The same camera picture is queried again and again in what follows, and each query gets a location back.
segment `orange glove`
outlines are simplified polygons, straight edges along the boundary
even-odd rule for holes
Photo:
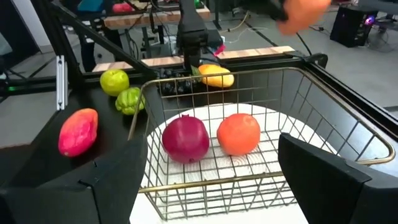
[[[278,28],[284,35],[293,35],[308,29],[326,12],[331,0],[285,0],[284,9],[287,21],[278,21]]]

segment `yellow fruit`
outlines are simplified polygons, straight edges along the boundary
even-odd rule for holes
[[[226,75],[217,75],[213,77],[203,77],[201,81],[209,86],[227,88],[231,87],[234,84],[234,75],[231,72],[223,67],[218,65],[200,65],[198,67],[201,75],[214,75],[214,74],[226,74]]]

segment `gray floor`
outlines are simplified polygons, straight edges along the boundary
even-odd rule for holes
[[[319,24],[330,31],[335,18],[335,13],[325,15]],[[278,45],[289,45],[296,50],[306,52],[302,43],[296,36],[283,37],[275,28],[275,22],[261,16],[253,16],[248,22],[261,30],[268,38]],[[234,27],[239,21],[220,22],[224,29]],[[176,26],[169,26],[171,34],[176,31]],[[140,29],[131,30],[132,37],[141,45]],[[271,44],[262,39],[255,32],[243,25],[238,30],[223,34],[226,38],[226,50],[253,49],[258,47],[270,47]],[[368,47],[348,49],[336,42],[330,41],[327,31],[324,33],[315,30],[301,32],[302,37],[312,52],[323,52],[329,55],[327,70],[335,77],[345,82],[348,86],[358,91],[366,98],[380,106],[398,105],[398,50],[380,52]],[[388,32],[390,45],[394,48],[394,41],[398,33]],[[80,62],[80,48],[75,36],[69,35],[75,55]],[[103,54],[98,58],[98,63],[112,62],[112,55],[102,47],[96,47],[96,53]],[[14,68],[17,72],[23,72],[29,76],[43,63],[54,57],[54,54],[43,54],[31,57]],[[36,77],[55,75],[55,62],[45,67]],[[47,120],[55,111],[55,93],[39,93],[9,97],[0,104],[0,147],[10,144],[31,142],[42,129]]]

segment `wooden board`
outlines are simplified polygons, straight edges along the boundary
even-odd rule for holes
[[[234,50],[226,51],[218,55],[220,59],[240,58],[240,57],[255,57],[261,55],[278,55],[285,52],[292,52],[293,48],[289,46],[281,47],[267,47],[261,49],[247,49],[247,50]],[[161,65],[176,65],[183,63],[182,57],[162,57],[150,58],[141,60],[148,66],[161,66]],[[126,69],[132,68],[126,62],[113,62],[113,63],[99,63],[94,68],[93,72],[102,72],[108,69]]]
[[[197,9],[199,16],[204,20],[210,19],[210,10],[205,6],[203,9]],[[181,14],[180,11],[171,12],[157,12],[154,15],[154,22],[157,25],[161,23],[175,23],[180,21]],[[104,20],[105,26],[109,29],[125,29],[135,26],[149,26],[149,14],[138,14],[138,15],[128,15],[128,16],[111,16]]]

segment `metal wire basket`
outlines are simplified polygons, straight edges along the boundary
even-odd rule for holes
[[[147,196],[161,219],[295,203],[277,160],[282,132],[360,164],[380,164],[394,158],[395,151],[378,131],[311,73],[273,68],[234,76],[232,88],[203,86],[172,96],[160,92],[159,97],[157,86],[167,82],[178,86],[182,80],[197,77],[154,80],[142,87],[149,150],[140,193]],[[218,125],[233,113],[249,113],[261,126],[261,141],[246,156],[226,156],[216,138]],[[201,119],[211,137],[211,149],[200,162],[178,164],[163,150],[162,131],[181,114]]]

